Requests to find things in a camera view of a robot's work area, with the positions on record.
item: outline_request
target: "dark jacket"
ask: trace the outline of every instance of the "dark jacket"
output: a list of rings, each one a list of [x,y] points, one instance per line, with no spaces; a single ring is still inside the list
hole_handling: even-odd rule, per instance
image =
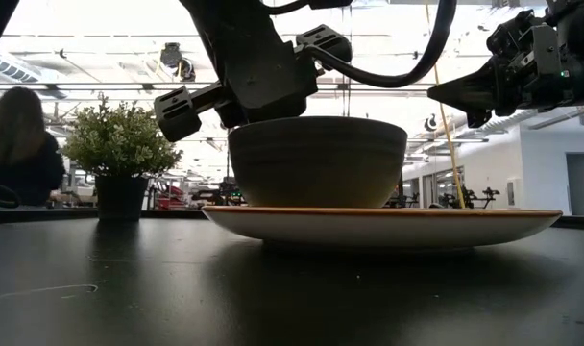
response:
[[[58,142],[50,134],[37,154],[14,165],[0,166],[0,184],[12,189],[21,205],[42,206],[60,188],[65,169]]]

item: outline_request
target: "black pot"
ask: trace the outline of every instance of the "black pot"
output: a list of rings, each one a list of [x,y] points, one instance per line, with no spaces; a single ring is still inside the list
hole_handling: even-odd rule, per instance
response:
[[[145,178],[96,177],[100,220],[138,221],[147,184]]]
[[[251,206],[381,208],[399,181],[407,133],[369,119],[302,116],[246,125],[228,140]]]

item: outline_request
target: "person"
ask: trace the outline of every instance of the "person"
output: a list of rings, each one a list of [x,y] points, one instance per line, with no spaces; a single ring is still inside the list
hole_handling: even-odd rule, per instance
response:
[[[22,206],[44,206],[65,173],[43,115],[40,99],[27,88],[0,98],[0,185],[14,191]]]

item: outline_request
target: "black table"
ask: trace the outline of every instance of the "black table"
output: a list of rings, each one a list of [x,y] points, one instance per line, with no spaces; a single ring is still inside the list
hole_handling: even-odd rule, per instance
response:
[[[584,231],[376,257],[200,220],[4,224],[0,345],[584,345]]]

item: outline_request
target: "long hair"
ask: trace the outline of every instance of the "long hair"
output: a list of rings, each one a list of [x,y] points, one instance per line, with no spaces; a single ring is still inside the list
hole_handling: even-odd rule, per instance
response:
[[[45,140],[42,104],[24,87],[14,87],[0,98],[0,165],[33,157]]]

